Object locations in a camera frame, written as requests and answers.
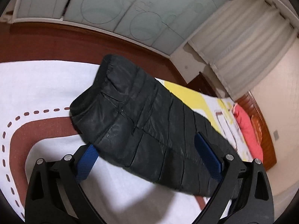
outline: brown stripe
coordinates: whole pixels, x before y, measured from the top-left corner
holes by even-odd
[[[205,202],[204,202],[204,198],[202,196],[195,196],[197,203],[199,204],[199,207],[201,208],[201,210],[204,209],[204,207],[206,206]]]
[[[70,117],[57,117],[28,122],[17,129],[10,142],[9,165],[20,201],[25,206],[28,182],[25,162],[30,149],[38,141],[48,138],[77,135]]]

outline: light switch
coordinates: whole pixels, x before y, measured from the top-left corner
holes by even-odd
[[[274,131],[273,135],[274,135],[274,139],[277,141],[279,139],[278,131],[277,130]]]

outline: black puffer jacket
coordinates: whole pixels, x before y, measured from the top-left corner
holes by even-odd
[[[218,184],[195,149],[196,132],[225,154],[236,154],[205,117],[122,56],[104,57],[93,85],[70,110],[73,123],[102,158],[185,193],[211,196]]]

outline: beige wall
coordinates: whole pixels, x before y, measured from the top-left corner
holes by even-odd
[[[251,92],[273,140],[278,162],[267,174],[277,195],[299,180],[299,39]]]
[[[228,96],[212,68],[204,62],[188,43],[172,53],[171,61],[187,83],[197,77],[199,72],[202,72],[218,97]]]
[[[274,216],[275,220],[284,212],[289,203],[294,198],[297,190],[299,188],[299,181],[292,185],[287,190],[283,191],[281,194],[278,194],[273,197],[274,202]]]

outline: wooden bed frame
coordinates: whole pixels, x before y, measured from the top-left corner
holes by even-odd
[[[259,120],[262,130],[261,147],[264,154],[263,165],[266,170],[269,170],[276,164],[277,160],[271,135],[263,114],[250,91],[238,99],[237,103],[246,111],[249,117],[255,116]]]

